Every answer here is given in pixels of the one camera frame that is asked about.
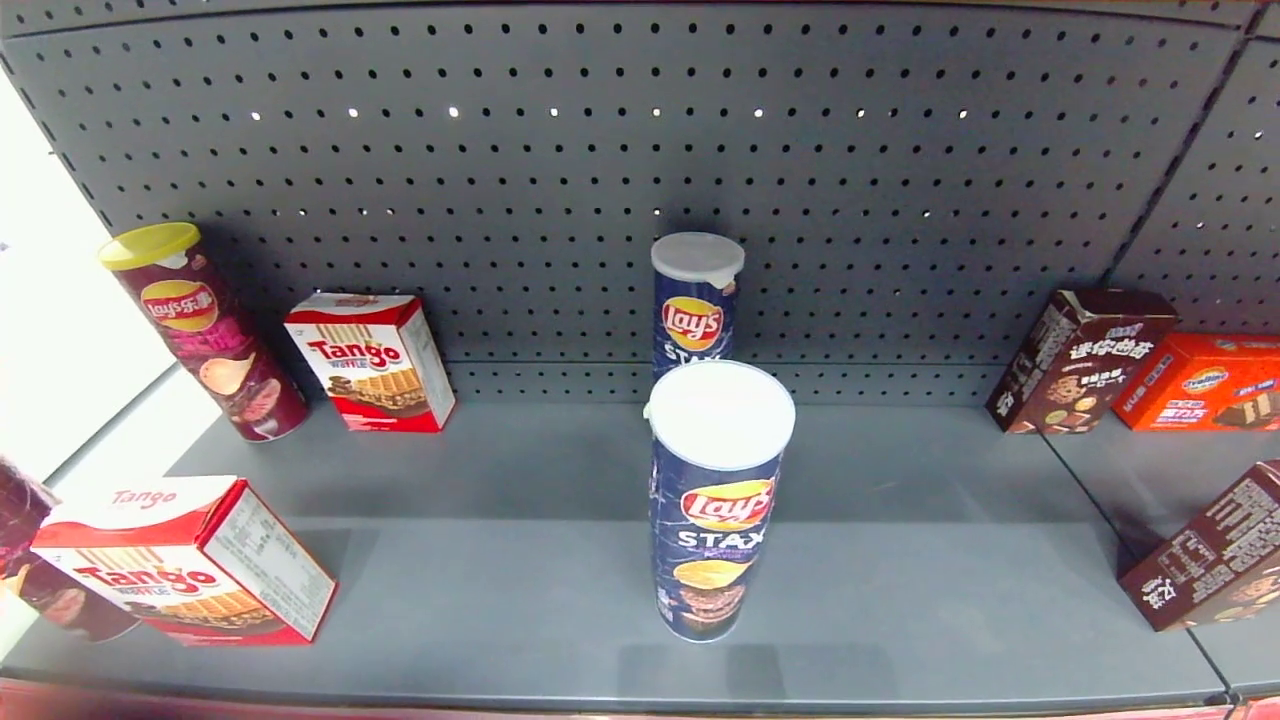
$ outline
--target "orange snack box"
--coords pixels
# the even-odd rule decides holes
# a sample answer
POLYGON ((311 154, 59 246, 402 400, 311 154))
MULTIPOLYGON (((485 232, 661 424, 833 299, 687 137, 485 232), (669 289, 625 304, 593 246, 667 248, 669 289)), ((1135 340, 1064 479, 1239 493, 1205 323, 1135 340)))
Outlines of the orange snack box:
POLYGON ((1277 336, 1170 333, 1115 411, 1134 430, 1275 430, 1277 383, 1277 336))

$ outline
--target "waffle image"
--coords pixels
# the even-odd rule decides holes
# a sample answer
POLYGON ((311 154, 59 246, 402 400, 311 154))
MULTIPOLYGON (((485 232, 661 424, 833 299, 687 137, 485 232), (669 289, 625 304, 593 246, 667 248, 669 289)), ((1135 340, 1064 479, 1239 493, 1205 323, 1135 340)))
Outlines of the waffle image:
POLYGON ((266 607, 262 607, 262 603, 244 591, 204 597, 156 610, 155 615, 160 618, 227 630, 244 630, 261 623, 279 623, 275 615, 271 615, 266 607))
POLYGON ((407 369, 356 380, 356 398, 389 410, 407 410, 425 405, 426 391, 417 372, 407 369))

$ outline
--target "pegboard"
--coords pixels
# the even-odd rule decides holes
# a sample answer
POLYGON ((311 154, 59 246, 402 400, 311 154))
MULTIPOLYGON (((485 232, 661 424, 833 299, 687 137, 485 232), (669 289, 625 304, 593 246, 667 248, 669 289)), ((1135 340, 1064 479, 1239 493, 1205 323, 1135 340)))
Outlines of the pegboard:
POLYGON ((1280 332, 1280 42, 1244 49, 1115 278, 1187 329, 1280 332))
MULTIPOLYGON (((1002 365, 759 364, 809 405, 978 405, 1002 365)), ((640 363, 457 363, 463 401, 644 402, 653 369, 640 363)))
MULTIPOLYGON (((430 3, 433 0, 41 0, 38 3, 5 3, 0 6, 3 36, 58 32, 104 24, 136 23, 180 17, 211 14, 285 10, 335 5, 389 5, 430 3)), ((989 3, 974 0, 987 6, 1028 6, 1028 3, 989 3)), ((1042 1, 1038 8, 1071 12, 1103 13, 1167 18, 1183 22, 1242 26, 1257 3, 1219 0, 1178 1, 1042 1)))
POLYGON ((1272 4, 1262 15, 1257 29, 1261 37, 1280 38, 1280 5, 1272 4))
POLYGON ((451 363, 643 361, 649 245, 704 229, 748 251, 740 357, 933 365, 1004 363, 1052 288, 1103 274, 1234 37, 989 6, 344 5, 4 56, 109 228, 200 223, 268 325, 316 287, 412 291, 451 363))

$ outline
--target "tango waffle box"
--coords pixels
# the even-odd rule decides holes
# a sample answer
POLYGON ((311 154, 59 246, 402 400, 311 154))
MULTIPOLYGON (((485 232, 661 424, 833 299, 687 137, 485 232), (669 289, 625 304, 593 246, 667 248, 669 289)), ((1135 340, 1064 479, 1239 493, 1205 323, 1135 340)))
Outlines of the tango waffle box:
POLYGON ((1006 433, 1085 433, 1178 323, 1152 292, 1059 290, 987 400, 1006 433))
POLYGON ((1134 430, 1280 428, 1280 337, 1170 333, 1116 404, 1134 430))
POLYGON ((317 292, 289 313, 284 327, 347 428, 444 428, 453 389, 417 297, 317 292))
POLYGON ((1120 578, 1157 630, 1253 618, 1280 600, 1280 460, 1257 462, 1120 578))
POLYGON ((188 646, 307 644, 338 587, 236 475, 77 493, 31 550, 188 646))

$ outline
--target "white plastic lid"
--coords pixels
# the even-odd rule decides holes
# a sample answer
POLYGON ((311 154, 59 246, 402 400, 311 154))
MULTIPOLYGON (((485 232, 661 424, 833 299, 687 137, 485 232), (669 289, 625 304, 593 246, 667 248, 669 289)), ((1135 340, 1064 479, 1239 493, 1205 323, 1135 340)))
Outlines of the white plastic lid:
POLYGON ((668 278, 726 288, 742 270, 746 252, 732 240, 709 232, 677 232, 653 243, 653 269, 668 278))
POLYGON ((746 470, 776 457, 791 439, 791 393, 759 368, 700 360, 658 379, 645 418, 681 460, 712 470, 746 470))

